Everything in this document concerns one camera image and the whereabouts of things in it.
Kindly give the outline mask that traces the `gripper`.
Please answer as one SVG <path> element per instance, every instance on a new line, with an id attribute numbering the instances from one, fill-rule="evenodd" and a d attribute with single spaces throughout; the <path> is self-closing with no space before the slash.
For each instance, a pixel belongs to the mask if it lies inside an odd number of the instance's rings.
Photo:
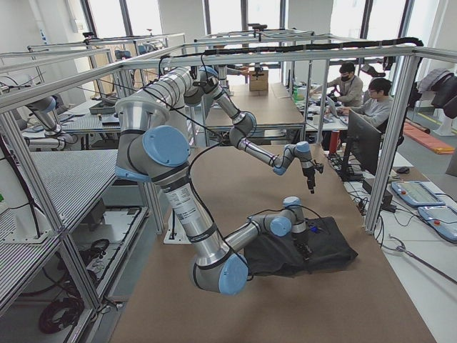
<path id="1" fill-rule="evenodd" d="M 298 252 L 303 257 L 303 260 L 309 260 L 308 232 L 293 232 L 291 235 L 293 239 L 293 244 L 295 247 L 298 247 Z"/>
<path id="2" fill-rule="evenodd" d="M 313 193 L 315 187 L 316 187 L 316 180 L 315 180 L 315 168 L 313 166 L 308 167 L 308 168 L 303 168 L 302 169 L 303 175 L 306 177 L 306 184 L 308 187 L 308 190 Z"/>

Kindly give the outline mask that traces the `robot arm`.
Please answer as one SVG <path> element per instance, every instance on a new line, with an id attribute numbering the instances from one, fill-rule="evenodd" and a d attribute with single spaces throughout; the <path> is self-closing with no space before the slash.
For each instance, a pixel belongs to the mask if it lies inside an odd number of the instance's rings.
<path id="1" fill-rule="evenodd" d="M 306 220 L 298 197 L 286 197 L 276 214 L 253 215 L 224 237 L 209 210 L 199 201 L 190 177 L 190 146 L 168 125 L 169 106 L 132 95 L 116 103 L 121 137 L 115 167 L 117 177 L 152 182 L 165 193 L 188 241 L 196 250 L 190 277 L 199 289 L 238 294 L 251 271 L 240 250 L 257 237 L 288 236 L 306 241 Z"/>
<path id="2" fill-rule="evenodd" d="M 203 66 L 199 71 L 192 68 L 176 68 L 161 79 L 144 86 L 136 94 L 145 96 L 148 101 L 154 103 L 150 111 L 160 110 L 165 113 L 177 111 L 177 103 L 180 100 L 188 106 L 193 106 L 204 97 L 212 98 L 232 120 L 229 132 L 232 146 L 264 161 L 277 175 L 284 174 L 291 162 L 298 159 L 303 175 L 307 178 L 308 189 L 314 192 L 315 171 L 322 171 L 323 167 L 312 159 L 308 143 L 300 141 L 297 144 L 286 145 L 282 156 L 272 155 L 254 144 L 250 137 L 256 127 L 255 116 L 249 111 L 241 111 L 233 103 L 220 85 L 218 72 L 210 66 Z"/>

